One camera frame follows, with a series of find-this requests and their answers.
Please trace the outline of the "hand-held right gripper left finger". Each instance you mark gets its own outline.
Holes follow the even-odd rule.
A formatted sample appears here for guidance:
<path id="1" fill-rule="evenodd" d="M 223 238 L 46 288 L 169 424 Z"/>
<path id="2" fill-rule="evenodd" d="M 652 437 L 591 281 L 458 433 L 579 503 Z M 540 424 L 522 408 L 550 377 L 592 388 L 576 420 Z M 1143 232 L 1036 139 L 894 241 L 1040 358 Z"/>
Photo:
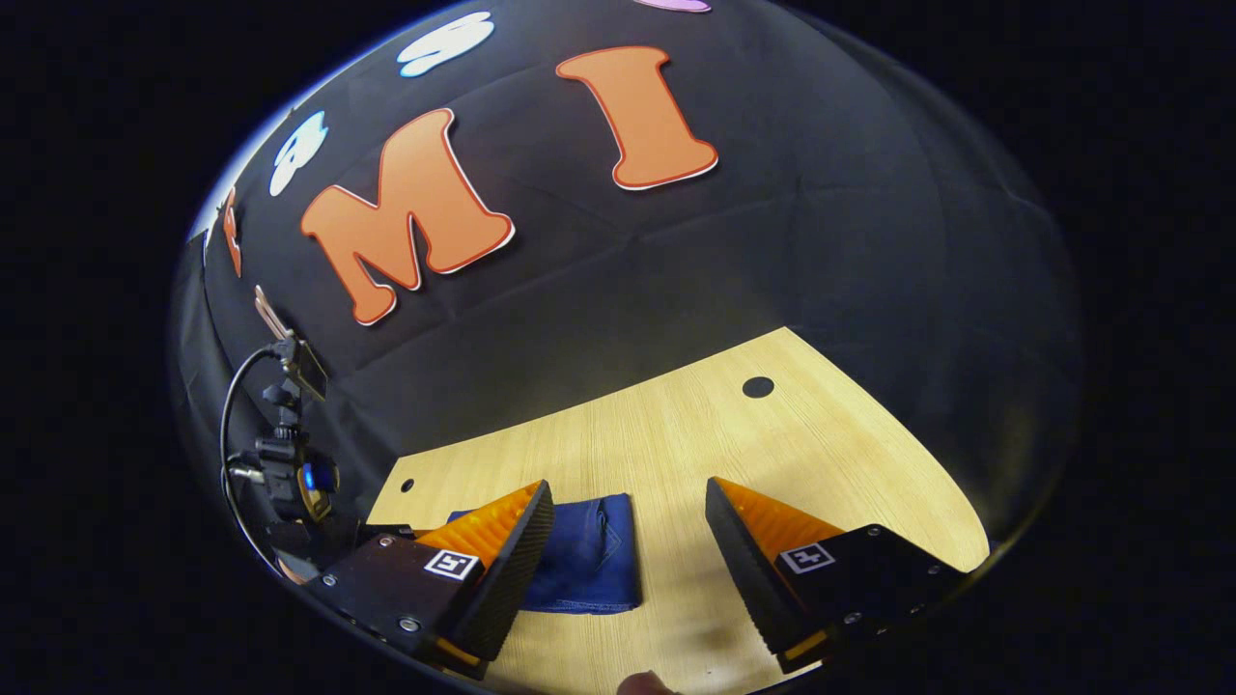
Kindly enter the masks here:
<path id="1" fill-rule="evenodd" d="M 307 582 L 381 644 L 480 681 L 497 659 L 552 529 L 535 481 L 410 540 L 377 534 Z"/>

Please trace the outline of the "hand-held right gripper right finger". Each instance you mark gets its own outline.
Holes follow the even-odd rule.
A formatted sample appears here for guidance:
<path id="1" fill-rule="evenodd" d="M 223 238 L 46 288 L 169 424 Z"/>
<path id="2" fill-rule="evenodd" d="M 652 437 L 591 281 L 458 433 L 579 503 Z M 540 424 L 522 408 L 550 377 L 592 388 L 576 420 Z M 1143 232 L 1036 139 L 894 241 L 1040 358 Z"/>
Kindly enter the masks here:
<path id="1" fill-rule="evenodd" d="M 883 524 L 843 531 L 726 479 L 708 479 L 705 516 L 786 676 L 895 633 L 969 579 Z"/>

